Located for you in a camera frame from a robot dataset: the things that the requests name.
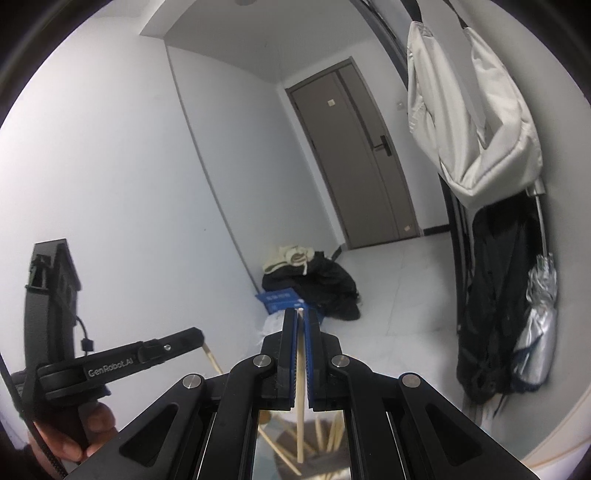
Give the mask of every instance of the silver umbrella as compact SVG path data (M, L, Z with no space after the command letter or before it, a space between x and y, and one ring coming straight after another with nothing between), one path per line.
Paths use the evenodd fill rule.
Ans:
M556 348L557 312L554 303L558 284L554 258L547 251L540 206L539 195L544 189L541 183L536 186L532 195L538 207L543 254L536 257L536 264L529 273L526 297L531 308L514 349L512 387L517 392L535 391L541 387L548 378Z

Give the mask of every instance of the door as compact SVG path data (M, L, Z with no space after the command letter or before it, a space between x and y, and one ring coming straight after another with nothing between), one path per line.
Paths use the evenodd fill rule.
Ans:
M384 122L352 62L289 90L349 248L417 236L404 175Z

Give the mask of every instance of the metal screw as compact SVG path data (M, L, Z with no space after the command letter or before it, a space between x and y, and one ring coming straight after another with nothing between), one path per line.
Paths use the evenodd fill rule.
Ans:
M335 355L332 358L331 362L335 367L340 368L340 367L346 367L347 365L349 365L351 360L349 360L349 357L346 355Z
M402 383L408 388L417 388L421 384L421 379L418 375L408 374L403 376Z
M197 374L188 374L183 378L185 388L196 388L201 385L201 377Z
M269 355L257 355L252 359L252 363L258 368L266 367L271 364L271 357Z

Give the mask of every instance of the door frame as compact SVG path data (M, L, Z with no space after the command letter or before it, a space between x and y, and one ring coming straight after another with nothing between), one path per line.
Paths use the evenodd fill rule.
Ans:
M302 127L302 130L304 131L304 134L306 135L306 140L308 141L308 145L310 146L310 148L312 150L312 153L314 154L314 159L316 161L316 165L318 166L318 168L320 170L320 174L322 175L322 180L324 181L324 185L326 186L326 190L328 191L329 196L330 196L330 201L333 204L333 207L334 207L335 212L336 212L336 216L337 216L337 218L339 220L339 225L340 225L341 230L343 231L343 234L345 236L346 247L347 247L347 249L351 249L350 239L349 239L349 232L347 231L347 229L345 227L345 223L343 221L343 218L341 217L340 210L339 210L339 204L337 203L337 201L335 199L335 196L333 195L332 189L330 188L330 183L328 181L328 176L326 175L326 172L324 171L324 168L322 166L322 162L320 161L320 156L318 155L318 152L316 151L316 146L314 145L314 142L313 142L313 140L312 140L312 138L310 136L310 133L308 132L308 129L306 128L306 123L304 122L304 119L301 116L300 110L299 110L299 108L297 107L297 105L295 103L295 100L293 98L293 93L296 90L299 90L300 88L302 88L303 86L308 85L309 83L312 83L313 81L318 80L319 78L322 78L325 75L328 75L329 73L335 72L335 71L341 69L342 67L345 67L345 66L348 66L348 65L353 66L353 68L357 72L357 75L359 75L359 78L361 79L361 82L363 83L363 86L365 87L365 90L369 94L369 97L371 98L371 102L372 102L374 108L376 109L376 111L378 113L379 120L380 120L380 122L382 124L382 127L384 129L386 138L387 138L387 140L388 140L388 142L390 144L390 147L392 149L392 156L395 158L396 167L397 167L398 172L400 173L400 176L402 178L402 184L404 186L404 191L405 191L405 193L406 193L406 195L408 197L408 202L410 204L411 212L413 214L413 221L414 221L414 224L415 224L415 229L417 231L417 236L416 237L422 236L423 235L423 231L421 230L421 228L419 227L418 222L417 222L417 215L416 215L415 210L414 210L413 198L410 196L410 191L408 189L408 184L407 184L407 181L406 181L406 175L404 174L404 170L402 169L402 165L400 164L400 158L398 156L398 151L396 150L396 145L392 141L392 137L390 136L390 131L389 131L388 126L386 125L386 123L384 121L384 117L382 116L381 110L378 108L378 104L375 101L374 94L370 90L367 82L365 81L365 78L363 77L363 75L361 73L361 70L359 70L359 67L355 63L355 60L353 59L353 57L349 57L348 59L343 60L343 61L340 61L338 63L335 63L334 65L332 65L332 66L330 66L328 68L325 68L324 70L321 70L320 72L315 73L314 75L311 75L310 77L308 77L308 78L306 78L306 79L304 79L304 80L296 83L295 85L292 85L291 87L285 89L285 92L287 94L287 97L290 100L291 107L294 109L294 112L295 112L298 120L300 121L300 125ZM362 118L358 118L358 120L362 124L362 128L363 129L366 129L365 123L364 123L363 119ZM411 238L416 238L416 237L406 237L406 238L401 238L399 240L394 240L394 241L395 242L399 242L399 241L402 241L402 240L409 240Z

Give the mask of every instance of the door handle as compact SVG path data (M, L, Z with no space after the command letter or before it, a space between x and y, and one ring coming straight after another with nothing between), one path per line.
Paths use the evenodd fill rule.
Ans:
M391 157L392 156L392 149L390 149L390 145L388 144L388 139L386 135L380 135L379 139L382 141L379 145L374 145L374 152L379 150L385 150L386 155Z

